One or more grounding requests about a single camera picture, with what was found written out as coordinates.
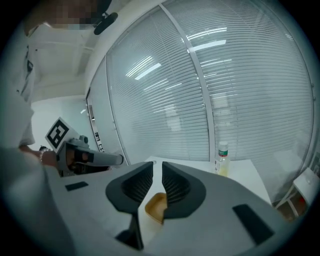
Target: bottle label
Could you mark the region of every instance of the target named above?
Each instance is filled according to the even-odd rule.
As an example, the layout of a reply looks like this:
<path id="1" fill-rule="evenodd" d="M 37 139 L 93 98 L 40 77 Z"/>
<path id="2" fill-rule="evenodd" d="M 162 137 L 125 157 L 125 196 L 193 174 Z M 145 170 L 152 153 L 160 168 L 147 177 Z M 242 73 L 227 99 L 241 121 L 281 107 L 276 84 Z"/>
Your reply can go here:
<path id="1" fill-rule="evenodd" d="M 218 153 L 219 153 L 219 157 L 226 157 L 228 155 L 228 150 L 226 151 L 219 150 Z"/>

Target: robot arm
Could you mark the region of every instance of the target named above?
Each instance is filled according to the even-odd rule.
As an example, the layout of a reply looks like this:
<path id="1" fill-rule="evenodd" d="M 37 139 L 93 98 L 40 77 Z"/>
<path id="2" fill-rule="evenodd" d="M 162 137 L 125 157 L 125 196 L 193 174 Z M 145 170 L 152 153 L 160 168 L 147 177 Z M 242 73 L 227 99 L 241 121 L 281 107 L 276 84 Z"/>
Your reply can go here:
<path id="1" fill-rule="evenodd" d="M 79 135 L 61 117 L 53 124 L 45 138 L 57 155 L 56 159 L 61 171 L 69 171 L 66 159 L 68 150 L 74 150 L 76 163 L 91 167 L 116 166 L 121 165 L 124 161 L 124 157 L 120 154 L 89 149 L 88 138 L 84 135 Z M 87 160 L 83 160 L 83 153 L 88 155 Z"/>

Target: yellow liquid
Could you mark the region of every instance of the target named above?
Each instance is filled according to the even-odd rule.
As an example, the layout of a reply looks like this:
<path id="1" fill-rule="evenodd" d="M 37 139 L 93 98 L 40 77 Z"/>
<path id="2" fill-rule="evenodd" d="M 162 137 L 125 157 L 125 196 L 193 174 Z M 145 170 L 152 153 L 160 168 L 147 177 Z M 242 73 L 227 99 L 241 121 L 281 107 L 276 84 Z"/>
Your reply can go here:
<path id="1" fill-rule="evenodd" d="M 225 176 L 225 177 L 228 177 L 228 168 L 227 168 L 227 166 L 226 165 L 221 165 L 220 166 L 220 170 L 219 170 L 219 173 L 218 173 L 219 175 L 221 175 L 221 176 Z"/>

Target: plastic bottle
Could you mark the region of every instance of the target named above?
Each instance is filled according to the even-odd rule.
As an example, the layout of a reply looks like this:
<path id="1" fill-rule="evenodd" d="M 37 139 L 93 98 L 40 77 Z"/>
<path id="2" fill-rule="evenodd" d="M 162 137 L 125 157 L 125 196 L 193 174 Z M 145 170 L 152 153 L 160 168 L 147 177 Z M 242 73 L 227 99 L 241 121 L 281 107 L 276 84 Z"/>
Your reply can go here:
<path id="1" fill-rule="evenodd" d="M 228 142 L 220 141 L 218 146 L 218 156 L 214 161 L 215 173 L 227 177 L 229 171 L 229 162 Z"/>

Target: window blinds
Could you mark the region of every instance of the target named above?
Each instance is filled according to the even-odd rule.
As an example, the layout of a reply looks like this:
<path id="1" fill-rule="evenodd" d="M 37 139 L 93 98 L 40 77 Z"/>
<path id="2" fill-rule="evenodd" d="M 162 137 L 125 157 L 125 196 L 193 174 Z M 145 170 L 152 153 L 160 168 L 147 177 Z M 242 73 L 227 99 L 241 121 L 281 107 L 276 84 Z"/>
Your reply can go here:
<path id="1" fill-rule="evenodd" d="M 112 111 L 130 163 L 149 156 L 208 161 L 199 79 L 165 13 L 157 8 L 136 22 L 106 58 Z"/>
<path id="2" fill-rule="evenodd" d="M 313 125 L 310 80 L 294 39 L 259 1 L 164 6 L 201 64 L 216 150 L 219 141 L 227 141 L 232 160 L 251 159 L 271 200 L 280 199 L 288 189 L 282 185 L 301 167 Z"/>
<path id="3" fill-rule="evenodd" d="M 104 58 L 98 67 L 90 86 L 95 124 L 104 151 L 106 153 L 124 155 L 116 131 L 116 126 L 113 123 L 106 71 L 106 58 Z M 126 159 L 124 159 L 123 165 L 128 165 Z"/>

